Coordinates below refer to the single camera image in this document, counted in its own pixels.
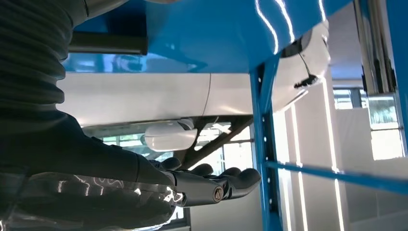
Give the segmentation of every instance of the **white panel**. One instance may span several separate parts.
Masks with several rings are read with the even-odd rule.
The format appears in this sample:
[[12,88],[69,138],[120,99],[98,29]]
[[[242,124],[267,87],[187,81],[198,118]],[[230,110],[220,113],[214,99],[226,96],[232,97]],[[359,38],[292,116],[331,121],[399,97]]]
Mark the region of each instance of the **white panel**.
[[[371,172],[373,165],[371,127],[367,109],[337,110],[342,145],[343,168]],[[376,192],[370,188],[346,184],[350,222],[377,217]]]
[[58,109],[82,126],[201,116],[209,74],[67,74]]
[[[327,38],[328,31],[323,24],[313,28],[309,45],[301,55],[304,57],[310,73],[323,77],[330,61],[329,52],[323,39]],[[308,77],[306,66],[300,55],[280,59],[278,72],[273,85],[272,103],[276,112],[285,107],[302,89],[295,89],[295,83]]]
[[191,231],[262,231],[260,190],[217,205],[190,208]]
[[408,211],[394,213],[376,219],[355,222],[352,231],[406,231],[408,230]]
[[212,74],[205,116],[251,115],[249,74]]
[[[322,84],[311,87],[309,94],[295,103],[294,110],[285,112],[291,162],[331,167],[332,150],[333,154],[340,154],[337,123],[333,115],[331,76],[327,73],[326,79],[327,82],[323,83],[327,84],[327,91]],[[295,220],[291,220],[293,230],[348,230],[348,216],[344,212],[347,204],[341,196],[344,190],[341,183],[336,187],[333,180],[298,173],[291,173],[291,182],[294,206],[291,219]]]

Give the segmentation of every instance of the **person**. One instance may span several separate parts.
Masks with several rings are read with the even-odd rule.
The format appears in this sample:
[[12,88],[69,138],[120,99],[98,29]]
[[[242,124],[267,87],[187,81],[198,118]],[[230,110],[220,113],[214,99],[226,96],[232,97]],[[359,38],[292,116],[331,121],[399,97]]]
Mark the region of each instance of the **person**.
[[[0,174],[5,179],[10,176],[4,174],[10,166],[14,170],[20,167],[28,179],[28,183],[16,191],[24,200],[13,197],[15,201],[7,201],[10,197],[0,197],[0,221],[3,225],[8,224],[6,230],[20,230],[18,227],[27,223],[25,218],[33,217],[42,222],[23,226],[23,230],[38,226],[50,230],[60,227],[64,230],[101,230],[111,226],[134,229],[166,221],[171,215],[169,208],[174,211],[177,203],[169,207],[162,200],[153,199],[157,193],[158,198],[162,195],[157,191],[149,194],[155,197],[139,199],[140,204],[134,204],[135,193],[146,194],[139,193],[144,187],[158,190],[163,186],[165,191],[180,191],[185,197],[183,205],[214,204],[247,195],[260,181],[254,169],[243,172],[230,169],[220,176],[206,176],[210,173],[206,167],[201,167],[203,172],[188,172],[174,171],[177,163],[167,168],[157,163],[152,165],[139,154],[87,137],[74,117],[56,109],[56,104],[64,101],[64,93],[56,82],[65,77],[61,62],[68,57],[73,28],[90,16],[97,16],[126,1],[108,0],[106,4],[95,5],[100,9],[84,4],[89,2],[0,1]],[[58,173],[61,178],[49,173]],[[131,195],[118,191],[105,195],[104,184],[110,182],[105,179],[122,182],[120,187],[123,182],[143,187],[132,190]],[[39,189],[47,180],[57,187]],[[0,193],[5,193],[5,188],[0,186]],[[38,192],[43,192],[41,196],[46,200],[43,197],[39,200]],[[103,205],[116,209],[117,215],[113,216],[114,213]],[[95,212],[92,206],[102,207]],[[20,225],[15,225],[16,220],[21,221]],[[75,225],[67,225],[73,220]]]

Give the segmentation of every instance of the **blue shelf frame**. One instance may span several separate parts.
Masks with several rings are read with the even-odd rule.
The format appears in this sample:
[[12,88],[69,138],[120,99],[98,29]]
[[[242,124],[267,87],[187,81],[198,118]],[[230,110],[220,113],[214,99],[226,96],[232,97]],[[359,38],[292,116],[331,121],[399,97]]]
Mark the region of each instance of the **blue shelf frame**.
[[[388,20],[393,44],[396,80],[398,94],[401,100],[403,124],[408,126],[408,33],[401,28],[405,22],[408,1],[387,1]],[[254,111],[254,134],[256,167],[262,175],[261,181],[261,207],[262,224],[265,231],[283,230],[281,220],[278,169],[302,172],[305,174],[338,179],[344,182],[358,184],[374,189],[386,190],[399,194],[408,195],[408,180],[392,177],[374,176],[353,171],[333,171],[331,168],[316,166],[298,166],[294,163],[279,163],[275,150],[273,130],[273,111],[271,94],[273,80],[279,63],[278,53],[256,70],[250,72],[252,102]],[[405,129],[402,137],[408,137],[408,129]]]

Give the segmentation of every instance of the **ceiling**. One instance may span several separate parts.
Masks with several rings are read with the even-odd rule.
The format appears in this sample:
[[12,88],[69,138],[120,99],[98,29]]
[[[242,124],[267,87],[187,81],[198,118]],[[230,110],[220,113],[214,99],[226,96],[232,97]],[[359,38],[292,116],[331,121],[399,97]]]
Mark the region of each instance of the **ceiling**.
[[353,3],[329,18],[333,79],[361,79],[361,51]]

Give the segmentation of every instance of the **slotted metal post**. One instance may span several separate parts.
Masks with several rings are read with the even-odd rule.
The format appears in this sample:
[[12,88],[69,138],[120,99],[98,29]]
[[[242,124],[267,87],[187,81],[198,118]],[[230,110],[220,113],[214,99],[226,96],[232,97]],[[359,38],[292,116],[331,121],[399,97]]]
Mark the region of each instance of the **slotted metal post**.
[[256,167],[262,176],[262,225],[265,231],[282,230],[278,170],[267,166],[268,161],[277,161],[271,96],[279,58],[280,54],[275,55],[250,73]]
[[402,131],[402,140],[407,155],[408,138],[408,66],[407,66],[407,30],[404,29],[405,22],[408,19],[406,8],[408,1],[388,0],[386,2],[388,12],[388,23],[390,26],[391,43],[395,63],[395,78],[398,88],[398,99],[400,103],[400,112],[404,130]]

